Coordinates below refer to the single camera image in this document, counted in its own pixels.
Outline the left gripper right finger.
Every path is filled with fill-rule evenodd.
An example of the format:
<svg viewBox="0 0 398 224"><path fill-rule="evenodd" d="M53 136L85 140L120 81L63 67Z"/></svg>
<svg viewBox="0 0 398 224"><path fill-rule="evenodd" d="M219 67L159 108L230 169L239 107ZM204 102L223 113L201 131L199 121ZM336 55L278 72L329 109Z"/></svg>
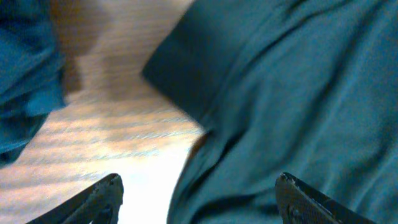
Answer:
<svg viewBox="0 0 398 224"><path fill-rule="evenodd" d="M376 224L287 172L275 182L275 197L283 224Z"/></svg>

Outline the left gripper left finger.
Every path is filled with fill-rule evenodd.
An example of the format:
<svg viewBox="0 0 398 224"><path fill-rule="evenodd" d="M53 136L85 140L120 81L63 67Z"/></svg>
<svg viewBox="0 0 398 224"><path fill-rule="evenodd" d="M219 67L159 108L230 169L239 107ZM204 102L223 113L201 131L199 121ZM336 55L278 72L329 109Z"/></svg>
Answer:
<svg viewBox="0 0 398 224"><path fill-rule="evenodd" d="M124 187L110 174L27 224L117 224Z"/></svg>

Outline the black polo shirt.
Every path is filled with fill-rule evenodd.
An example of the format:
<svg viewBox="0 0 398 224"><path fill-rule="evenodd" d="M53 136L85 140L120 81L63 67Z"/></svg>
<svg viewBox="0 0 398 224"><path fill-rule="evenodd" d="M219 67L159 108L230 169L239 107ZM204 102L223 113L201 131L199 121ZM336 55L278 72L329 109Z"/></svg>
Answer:
<svg viewBox="0 0 398 224"><path fill-rule="evenodd" d="M205 130L168 223L280 223L283 172L397 222L396 1L195 1L142 74Z"/></svg>

